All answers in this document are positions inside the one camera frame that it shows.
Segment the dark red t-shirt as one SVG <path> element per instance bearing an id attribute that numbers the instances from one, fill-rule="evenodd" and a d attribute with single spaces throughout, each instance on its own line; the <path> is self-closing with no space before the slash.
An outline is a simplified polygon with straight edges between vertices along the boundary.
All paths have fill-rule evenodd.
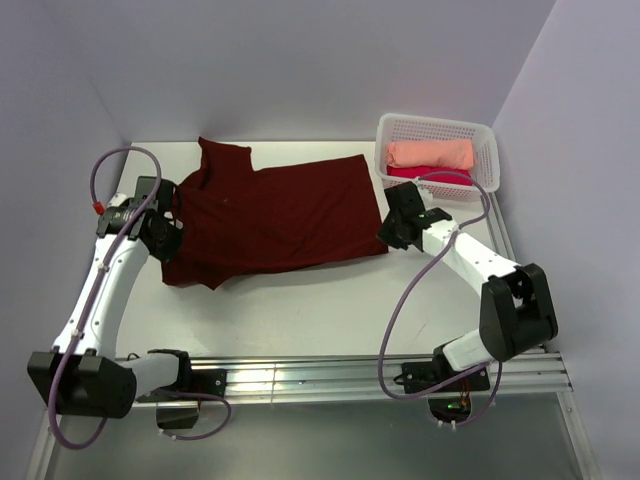
<path id="1" fill-rule="evenodd" d="M 216 289 L 237 276 L 387 253 L 363 155 L 256 170 L 249 147 L 198 144 L 200 166 L 174 195 L 184 237 L 162 266 L 164 284 Z"/>

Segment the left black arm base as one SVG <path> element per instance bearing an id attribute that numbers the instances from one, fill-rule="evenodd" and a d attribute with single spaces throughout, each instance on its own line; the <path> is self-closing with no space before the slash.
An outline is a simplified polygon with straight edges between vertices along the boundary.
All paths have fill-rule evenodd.
<path id="1" fill-rule="evenodd" d="M 163 387 L 154 392 L 156 403 L 170 403 L 169 407 L 156 408 L 156 425 L 163 433 L 177 438 L 211 436 L 210 432 L 196 430 L 206 403 L 221 405 L 222 422 L 214 428 L 219 432 L 231 419 L 231 407 L 224 399 L 227 371 L 224 369 L 200 370 L 191 374 L 186 387 Z"/>

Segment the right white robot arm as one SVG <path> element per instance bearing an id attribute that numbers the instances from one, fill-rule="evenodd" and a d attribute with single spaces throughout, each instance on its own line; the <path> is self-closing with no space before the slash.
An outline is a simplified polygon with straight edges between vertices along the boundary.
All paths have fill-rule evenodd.
<path id="1" fill-rule="evenodd" d="M 396 319 L 418 281 L 442 261 L 480 299 L 479 326 L 433 352 L 435 383 L 452 390 L 468 370 L 490 362 L 506 362 L 554 339 L 558 324 L 545 272 L 500 256 L 464 231 L 439 207 L 425 205 L 418 187 L 406 182 L 385 190 L 389 206 L 378 239 L 394 249 L 416 248 L 432 257 L 410 282 L 395 307 Z"/>

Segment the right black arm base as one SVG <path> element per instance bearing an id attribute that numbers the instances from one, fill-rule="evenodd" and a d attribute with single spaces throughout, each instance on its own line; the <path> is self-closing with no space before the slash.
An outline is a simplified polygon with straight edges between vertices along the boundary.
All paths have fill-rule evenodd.
<path id="1" fill-rule="evenodd" d="M 471 394 L 489 391 L 491 383 L 486 367 L 453 382 L 456 375 L 458 372 L 443 359 L 436 358 L 402 363 L 401 373 L 394 377 L 393 382 L 401 386 L 406 395 L 423 392 L 445 382 L 445 386 L 436 390 L 437 394 L 446 394 L 445 397 L 427 399 L 429 414 L 437 425 L 457 427 L 472 418 Z"/>

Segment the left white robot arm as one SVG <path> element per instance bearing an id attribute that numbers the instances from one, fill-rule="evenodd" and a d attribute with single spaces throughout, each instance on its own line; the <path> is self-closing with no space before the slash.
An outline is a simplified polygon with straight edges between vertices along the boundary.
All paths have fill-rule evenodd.
<path id="1" fill-rule="evenodd" d="M 59 415 L 120 419 L 134 401 L 161 389 L 183 399 L 195 386 L 187 352 L 154 349 L 119 361 L 116 343 L 136 279 L 149 258 L 170 260 L 183 232 L 167 218 L 176 186 L 141 176 L 133 197 L 99 217 L 93 262 L 63 331 L 47 352 L 32 353 L 27 371 Z"/>

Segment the rolled pink t-shirt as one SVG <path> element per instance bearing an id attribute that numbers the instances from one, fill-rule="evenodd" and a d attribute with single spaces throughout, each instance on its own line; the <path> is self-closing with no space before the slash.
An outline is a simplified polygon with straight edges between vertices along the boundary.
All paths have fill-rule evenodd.
<path id="1" fill-rule="evenodd" d="M 408 179 L 426 179 L 431 182 L 471 186 L 471 174 L 467 170 L 441 167 L 408 167 L 398 168 L 388 165 L 386 172 L 389 176 Z"/>

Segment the white plastic basket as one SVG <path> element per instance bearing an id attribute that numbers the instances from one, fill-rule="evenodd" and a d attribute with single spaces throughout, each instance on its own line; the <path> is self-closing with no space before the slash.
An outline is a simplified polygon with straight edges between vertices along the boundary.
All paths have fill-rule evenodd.
<path id="1" fill-rule="evenodd" d="M 375 143 L 375 171 L 383 186 L 390 188 L 412 181 L 419 189 L 429 191 L 435 198 L 475 201 L 480 192 L 472 183 L 456 184 L 425 179 L 423 176 L 402 177 L 387 173 L 386 147 L 391 142 L 468 139 L 474 152 L 474 166 L 470 177 L 487 193 L 500 186 L 500 162 L 493 130 L 483 124 L 434 117 L 398 113 L 383 115 L 378 123 Z"/>

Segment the rolled peach t-shirt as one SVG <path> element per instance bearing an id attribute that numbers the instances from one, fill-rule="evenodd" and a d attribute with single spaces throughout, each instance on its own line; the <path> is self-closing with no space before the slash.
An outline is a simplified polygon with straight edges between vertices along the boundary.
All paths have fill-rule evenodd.
<path id="1" fill-rule="evenodd" d="M 386 146 L 385 162 L 394 168 L 471 170 L 475 164 L 469 139 L 397 141 Z"/>

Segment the aluminium rail frame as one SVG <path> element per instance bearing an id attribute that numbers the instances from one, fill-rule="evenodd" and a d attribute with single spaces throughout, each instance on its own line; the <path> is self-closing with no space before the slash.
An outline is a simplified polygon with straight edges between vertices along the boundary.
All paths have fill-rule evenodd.
<path id="1" fill-rule="evenodd" d="M 43 429 L 31 479 L 598 479 L 602 472 L 562 356 L 537 348 L 491 369 L 499 390 L 480 418 L 434 424 L 424 401 L 387 397 L 376 355 L 400 292 L 419 265 L 392 254 L 235 287 L 173 289 L 148 261 L 130 296 L 120 352 L 187 349 L 201 371 L 227 373 L 229 425 L 202 441 L 153 432 L 138 404 L 82 451 Z"/>

